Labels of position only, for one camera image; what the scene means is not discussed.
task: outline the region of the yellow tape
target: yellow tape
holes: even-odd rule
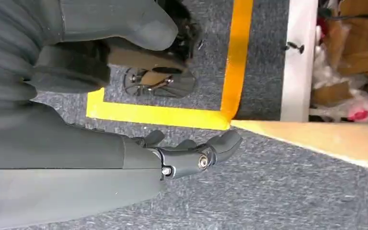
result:
[[[105,90],[88,94],[87,117],[225,130],[241,100],[253,0],[234,0],[221,111],[104,102]]]

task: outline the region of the prosthetic hand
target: prosthetic hand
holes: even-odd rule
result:
[[[43,46],[120,36],[146,49],[171,45],[177,28],[153,0],[0,1],[0,229],[65,221],[153,198],[161,180],[202,172],[230,157],[234,131],[197,146],[156,147],[66,124],[29,101]]]

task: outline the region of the bolt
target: bolt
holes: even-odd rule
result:
[[[161,169],[161,173],[162,173],[163,175],[166,175],[166,176],[170,175],[170,174],[171,174],[171,172],[172,172],[172,170],[171,170],[171,168],[170,168],[170,167],[163,167],[163,168]]]
[[[205,155],[201,155],[198,160],[198,167],[201,170],[205,170],[208,167],[209,160],[208,157]]]

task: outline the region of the beige panel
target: beige panel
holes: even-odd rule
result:
[[[231,125],[368,168],[368,125],[238,120]]]

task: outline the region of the clutter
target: clutter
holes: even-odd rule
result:
[[[345,0],[340,3],[340,15],[368,15],[368,0]],[[352,18],[343,20],[350,25],[342,62],[338,68],[343,75],[368,72],[368,20]]]
[[[324,122],[368,123],[368,74],[346,75],[338,68],[349,26],[317,23],[310,115]]]

